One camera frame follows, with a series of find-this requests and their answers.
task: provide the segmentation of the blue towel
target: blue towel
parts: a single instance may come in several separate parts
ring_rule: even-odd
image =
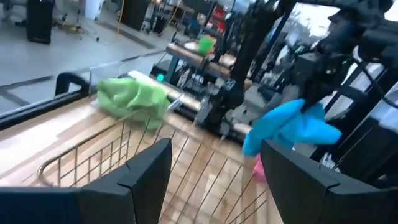
[[[301,113],[303,105],[303,99],[293,100],[266,113],[246,135],[243,154],[259,154],[264,139],[273,139],[286,149],[292,149],[294,143],[336,143],[341,132],[326,123],[322,104],[317,103]]]

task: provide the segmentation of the black cable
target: black cable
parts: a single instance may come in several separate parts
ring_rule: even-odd
[[[371,82],[371,85],[373,85],[373,87],[376,88],[376,91],[379,92],[381,99],[384,102],[386,102],[389,106],[398,109],[398,105],[386,97],[386,94],[383,92],[383,90],[381,89],[379,84],[377,84],[377,81],[375,81],[375,79],[373,79],[373,77],[371,76],[371,74],[369,73],[367,68],[359,60],[357,60],[355,58],[351,58],[351,60],[362,69],[362,71],[365,73],[365,75]]]
[[[166,54],[167,54],[167,52],[164,52],[163,56],[160,58],[160,60],[155,65],[159,65],[162,62],[163,58],[166,56]]]
[[[236,3],[236,0],[234,0],[234,2],[232,3],[231,12],[232,12],[232,10],[234,10],[235,3]]]

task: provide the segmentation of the green towel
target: green towel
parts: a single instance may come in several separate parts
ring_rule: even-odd
[[[162,124],[170,102],[159,86],[135,78],[109,78],[98,83],[99,106],[110,115],[148,123],[147,129]]]

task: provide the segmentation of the gray floor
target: gray floor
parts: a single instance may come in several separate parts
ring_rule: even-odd
[[[23,8],[17,8],[15,11],[20,15],[24,13]],[[116,16],[112,12],[112,8],[104,7],[100,21],[117,26]],[[18,21],[20,17],[13,17],[12,20]],[[55,78],[61,72],[72,71],[87,77],[90,66],[165,49],[175,32],[173,28],[168,28],[162,37],[157,37],[122,24],[119,26],[119,33],[130,33],[135,38],[155,46],[149,49],[93,21],[80,18],[80,24],[85,28],[85,34],[72,35],[53,29],[52,43],[42,45],[28,42],[25,29],[16,27],[12,21],[0,22],[0,114],[52,98]],[[125,71],[138,70],[149,73],[153,64],[163,55],[140,58],[123,64],[122,68]],[[117,70],[117,66],[113,66],[96,70],[96,73],[101,77],[114,77]]]

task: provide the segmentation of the black robotic arm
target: black robotic arm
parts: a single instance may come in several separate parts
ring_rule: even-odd
[[[230,79],[216,95],[210,96],[211,109],[206,112],[206,119],[202,119],[204,123],[220,125],[228,110],[243,103],[246,74],[262,41],[274,22],[296,2],[341,9],[337,27],[319,42],[316,52],[301,55],[294,65],[291,84],[300,88],[298,97],[304,98],[307,104],[304,110],[340,87],[349,67],[346,54],[353,51],[367,30],[375,29],[385,21],[383,14],[392,6],[392,0],[256,1],[246,14],[245,23],[250,32],[244,38]],[[391,40],[384,41],[381,48],[392,44]]]

